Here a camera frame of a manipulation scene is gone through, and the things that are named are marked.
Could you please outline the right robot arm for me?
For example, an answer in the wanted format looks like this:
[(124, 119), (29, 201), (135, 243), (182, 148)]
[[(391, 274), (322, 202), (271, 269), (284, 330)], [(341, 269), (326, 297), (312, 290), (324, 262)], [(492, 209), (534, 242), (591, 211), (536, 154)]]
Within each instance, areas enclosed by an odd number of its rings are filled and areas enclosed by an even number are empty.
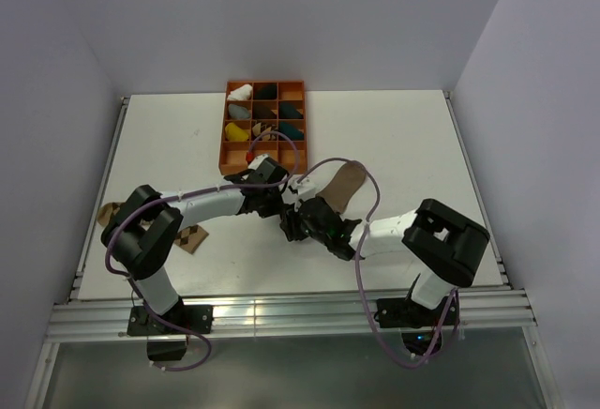
[(342, 218), (322, 197), (287, 204), (280, 215), (287, 239), (311, 238), (344, 261), (411, 252), (426, 267), (406, 301), (408, 318), (428, 323), (443, 298), (473, 285), (490, 234), (481, 224), (435, 199), (401, 216), (366, 221)]

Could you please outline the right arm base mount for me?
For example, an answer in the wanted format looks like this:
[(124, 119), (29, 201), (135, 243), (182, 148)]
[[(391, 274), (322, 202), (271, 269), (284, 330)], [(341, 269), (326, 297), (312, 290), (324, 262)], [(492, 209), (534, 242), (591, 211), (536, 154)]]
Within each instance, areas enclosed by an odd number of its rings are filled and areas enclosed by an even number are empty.
[(448, 297), (444, 297), (436, 309), (430, 310), (405, 298), (380, 298), (376, 301), (374, 320), (380, 328), (435, 327), (442, 319)]

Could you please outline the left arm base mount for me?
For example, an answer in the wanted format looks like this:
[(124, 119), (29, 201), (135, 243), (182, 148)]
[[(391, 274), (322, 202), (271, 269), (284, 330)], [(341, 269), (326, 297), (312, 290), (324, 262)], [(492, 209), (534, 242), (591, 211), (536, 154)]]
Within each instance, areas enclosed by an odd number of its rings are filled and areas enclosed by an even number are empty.
[[(134, 306), (129, 314), (127, 336), (146, 338), (146, 355), (153, 366), (167, 371), (186, 371), (202, 365), (212, 354), (211, 333), (214, 307), (212, 305), (183, 305), (173, 307), (164, 315), (153, 314), (146, 306)], [(175, 366), (188, 351), (191, 338), (206, 345), (198, 363)]]

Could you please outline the tan sock with maroon cuff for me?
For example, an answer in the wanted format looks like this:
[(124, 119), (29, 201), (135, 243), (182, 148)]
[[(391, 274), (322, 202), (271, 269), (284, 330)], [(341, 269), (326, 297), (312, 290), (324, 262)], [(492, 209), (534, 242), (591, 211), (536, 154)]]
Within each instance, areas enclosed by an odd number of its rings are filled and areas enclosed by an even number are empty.
[(317, 195), (323, 198), (335, 213), (343, 214), (365, 180), (366, 173), (363, 168), (356, 162), (348, 162), (337, 170), (332, 180)]

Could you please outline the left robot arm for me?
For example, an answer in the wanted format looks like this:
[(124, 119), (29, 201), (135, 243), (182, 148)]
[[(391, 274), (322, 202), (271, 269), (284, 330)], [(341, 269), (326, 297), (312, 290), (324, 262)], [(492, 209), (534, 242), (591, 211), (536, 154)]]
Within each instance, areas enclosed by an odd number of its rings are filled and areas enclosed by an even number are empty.
[(267, 155), (218, 185), (187, 193), (137, 187), (112, 216), (101, 235), (106, 265), (115, 259), (121, 273), (150, 308), (149, 323), (161, 333), (182, 324), (183, 302), (174, 290), (165, 262), (177, 235), (203, 221), (256, 213), (268, 218), (282, 207), (280, 188), (289, 174)]

